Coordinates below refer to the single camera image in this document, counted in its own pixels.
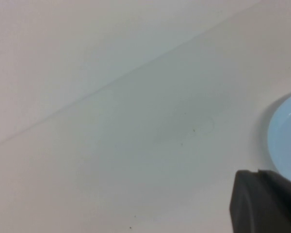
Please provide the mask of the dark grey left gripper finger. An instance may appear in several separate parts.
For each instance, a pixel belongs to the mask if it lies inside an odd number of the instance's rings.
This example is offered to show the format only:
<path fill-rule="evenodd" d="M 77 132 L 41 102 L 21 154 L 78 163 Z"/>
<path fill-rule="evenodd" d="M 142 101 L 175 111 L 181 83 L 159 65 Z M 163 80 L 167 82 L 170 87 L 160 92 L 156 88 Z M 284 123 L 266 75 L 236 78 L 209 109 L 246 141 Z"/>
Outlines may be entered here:
<path fill-rule="evenodd" d="M 238 170 L 229 211 L 235 233 L 291 233 L 291 181 L 271 170 Z"/>

